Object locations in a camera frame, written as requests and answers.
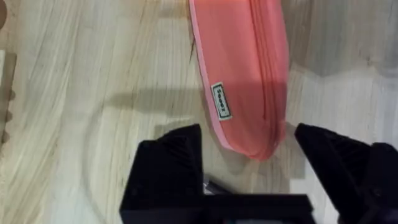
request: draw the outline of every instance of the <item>fabric label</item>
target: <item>fabric label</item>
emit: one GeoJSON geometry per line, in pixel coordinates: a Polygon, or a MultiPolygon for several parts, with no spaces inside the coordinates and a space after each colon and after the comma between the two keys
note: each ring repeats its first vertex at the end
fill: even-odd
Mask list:
{"type": "Polygon", "coordinates": [[[226,102],[223,83],[219,82],[211,86],[213,92],[214,102],[217,108],[218,119],[220,121],[232,118],[231,111],[229,110],[228,103],[226,102]]]}

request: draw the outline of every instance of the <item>wood grain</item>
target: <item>wood grain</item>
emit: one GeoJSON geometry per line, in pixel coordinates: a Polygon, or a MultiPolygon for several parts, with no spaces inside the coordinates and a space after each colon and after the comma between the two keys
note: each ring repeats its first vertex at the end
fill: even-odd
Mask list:
{"type": "Polygon", "coordinates": [[[292,135],[299,122],[398,146],[395,0],[283,0],[290,44],[286,140],[257,162],[209,128],[182,0],[6,1],[0,47],[15,52],[0,222],[120,223],[138,143],[192,123],[205,172],[240,192],[309,194],[336,212],[292,135]]]}

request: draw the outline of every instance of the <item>black plastic part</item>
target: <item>black plastic part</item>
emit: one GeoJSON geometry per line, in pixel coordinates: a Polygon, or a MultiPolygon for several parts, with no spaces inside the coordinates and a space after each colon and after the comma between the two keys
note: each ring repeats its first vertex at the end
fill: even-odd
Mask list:
{"type": "Polygon", "coordinates": [[[369,146],[306,124],[295,136],[343,223],[398,223],[398,152],[392,146],[369,146]]]}
{"type": "Polygon", "coordinates": [[[311,212],[306,195],[204,195],[197,124],[139,145],[120,208],[124,224],[242,219],[313,224],[311,212]]]}

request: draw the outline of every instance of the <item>pencil case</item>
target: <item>pencil case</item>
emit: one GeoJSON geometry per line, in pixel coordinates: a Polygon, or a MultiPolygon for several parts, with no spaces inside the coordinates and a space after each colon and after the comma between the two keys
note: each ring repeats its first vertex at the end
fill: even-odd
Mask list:
{"type": "Polygon", "coordinates": [[[269,158],[285,134],[289,53],[280,1],[189,1],[218,140],[250,158],[269,158]]]}

